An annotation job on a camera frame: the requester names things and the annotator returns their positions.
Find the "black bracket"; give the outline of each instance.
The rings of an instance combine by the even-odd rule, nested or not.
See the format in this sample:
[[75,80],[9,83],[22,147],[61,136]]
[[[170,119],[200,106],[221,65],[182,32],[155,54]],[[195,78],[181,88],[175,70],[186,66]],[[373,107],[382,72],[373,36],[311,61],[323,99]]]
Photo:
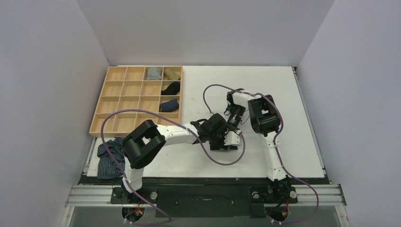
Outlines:
[[[158,188],[154,186],[147,186],[143,187],[139,190],[136,191],[138,194],[144,196],[146,200],[149,202],[155,204],[157,202],[157,197],[155,199],[152,199],[150,197],[150,194],[152,192],[158,193]],[[114,187],[113,188],[113,193],[110,199],[111,204],[132,204],[132,203],[139,203],[142,200],[137,197],[133,193],[129,193],[126,191],[123,187]]]
[[[263,187],[250,187],[249,193],[252,198],[253,204],[277,204],[282,201],[281,197],[275,196],[270,188],[263,186]],[[289,203],[298,203],[298,197],[294,199],[288,197]]]
[[122,148],[132,169],[142,169],[149,165],[166,143],[152,120],[146,120],[122,141]]
[[[274,104],[271,95],[266,95],[266,97]],[[263,97],[249,100],[248,107],[249,119],[254,132],[263,134],[266,137],[269,132],[279,131],[280,118],[274,107]]]

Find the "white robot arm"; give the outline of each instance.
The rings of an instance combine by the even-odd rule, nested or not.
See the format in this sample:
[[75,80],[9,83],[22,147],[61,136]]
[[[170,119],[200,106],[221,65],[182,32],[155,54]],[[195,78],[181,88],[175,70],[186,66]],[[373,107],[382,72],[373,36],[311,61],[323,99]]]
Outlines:
[[[267,177],[272,181],[287,178],[282,169],[273,145],[273,137],[279,129],[279,117],[274,108],[260,96],[250,96],[240,92],[227,93],[227,108],[225,113],[230,117],[226,121],[220,114],[214,114],[209,119],[190,122],[184,126],[198,134],[202,142],[208,141],[211,150],[237,149],[241,145],[238,125],[246,109],[249,110],[253,130],[259,134],[265,149],[268,167]],[[199,143],[196,137],[187,129],[178,126],[156,125],[147,120],[130,133],[123,141],[125,152],[125,172],[127,181],[134,190],[142,187],[143,169],[148,165],[163,146],[189,143]],[[128,192],[132,192],[123,181]]]

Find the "white wall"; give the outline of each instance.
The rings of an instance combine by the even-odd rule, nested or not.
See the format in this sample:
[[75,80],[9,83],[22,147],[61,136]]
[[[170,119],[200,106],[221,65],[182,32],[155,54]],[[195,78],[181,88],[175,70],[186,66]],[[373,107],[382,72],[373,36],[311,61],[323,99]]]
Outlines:
[[401,226],[401,2],[336,0],[299,68],[353,227]]
[[334,0],[77,0],[113,64],[301,61]]
[[107,61],[74,0],[0,7],[0,226],[57,226]]

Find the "wooden tray compartment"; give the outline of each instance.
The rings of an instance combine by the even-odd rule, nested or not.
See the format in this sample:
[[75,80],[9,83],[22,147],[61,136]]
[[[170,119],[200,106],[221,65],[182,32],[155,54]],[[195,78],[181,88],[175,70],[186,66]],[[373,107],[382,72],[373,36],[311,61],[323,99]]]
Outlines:
[[100,97],[97,114],[112,114],[117,111],[119,97]]
[[148,75],[148,69],[149,69],[149,68],[152,68],[152,67],[159,68],[159,69],[160,69],[160,72],[161,72],[161,77],[163,78],[163,66],[147,66],[147,67],[145,68],[145,73],[144,73],[144,75],[143,75],[143,80],[147,80],[147,79],[148,79],[148,77],[147,77],[147,75]]
[[[90,134],[95,136],[100,136],[100,129],[102,128],[103,121],[109,116],[107,113],[97,113],[93,117],[92,126],[90,128]],[[107,120],[105,124],[104,133],[112,132],[114,124],[114,116]]]
[[[178,113],[159,113],[159,115],[168,118],[169,120],[172,120],[173,122],[179,123],[179,114]],[[173,123],[170,123],[164,119],[159,118],[158,124],[162,125],[174,125]]]
[[180,83],[180,91],[181,91],[181,89],[182,89],[182,84],[181,84],[181,81],[180,80],[163,80],[162,81],[162,91],[164,91],[166,88],[168,88],[168,86],[170,85],[170,84],[172,84],[172,83],[174,83],[174,82],[179,82]]
[[109,67],[106,75],[106,81],[121,80],[125,78],[127,67]]
[[103,85],[102,96],[120,96],[122,81],[106,81]]
[[142,81],[124,81],[121,96],[139,96]]
[[161,80],[145,80],[142,83],[141,96],[160,96],[162,87]]
[[113,132],[120,135],[128,135],[135,129],[137,114],[136,113],[119,113],[116,115]]
[[125,80],[142,81],[145,74],[145,67],[128,67]]
[[142,124],[144,121],[149,120],[149,119],[153,120],[153,122],[155,124],[157,124],[157,117],[155,117],[155,116],[153,116],[151,114],[148,114],[148,113],[139,113],[137,115],[137,119],[136,119],[136,122],[135,122],[136,127],[140,126],[140,124]]
[[159,96],[141,96],[139,98],[139,109],[159,112]]
[[[173,72],[177,73],[180,77],[182,75],[182,70],[183,68],[181,66],[166,66],[164,69],[171,69]],[[162,80],[169,80],[167,77],[164,75],[164,71],[162,74]]]
[[123,96],[120,98],[117,110],[138,109],[139,96]]
[[[180,103],[182,92],[175,96],[161,96],[173,82],[180,82],[182,90],[183,70],[181,66],[156,66],[161,69],[163,80],[146,80],[147,70],[151,66],[113,66],[109,67],[103,88],[96,106],[89,134],[99,137],[103,121],[111,113],[125,109],[144,109],[159,112],[161,103],[177,99]],[[181,80],[164,78],[164,69],[171,68],[180,75]],[[173,113],[159,113],[174,121],[180,122],[181,106]],[[173,125],[148,113],[124,112],[110,118],[105,124],[105,136],[126,136],[147,119],[156,124]]]

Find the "screw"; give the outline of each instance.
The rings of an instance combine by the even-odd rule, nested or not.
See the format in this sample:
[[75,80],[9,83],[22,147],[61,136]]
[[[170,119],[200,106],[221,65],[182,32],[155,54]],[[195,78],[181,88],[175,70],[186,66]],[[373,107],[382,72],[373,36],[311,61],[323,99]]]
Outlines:
[[259,193],[258,192],[252,192],[252,198],[258,199],[259,198]]
[[151,192],[150,193],[150,198],[155,200],[157,198],[157,193],[156,192]]
[[293,199],[296,198],[296,192],[295,191],[290,191],[289,196]]

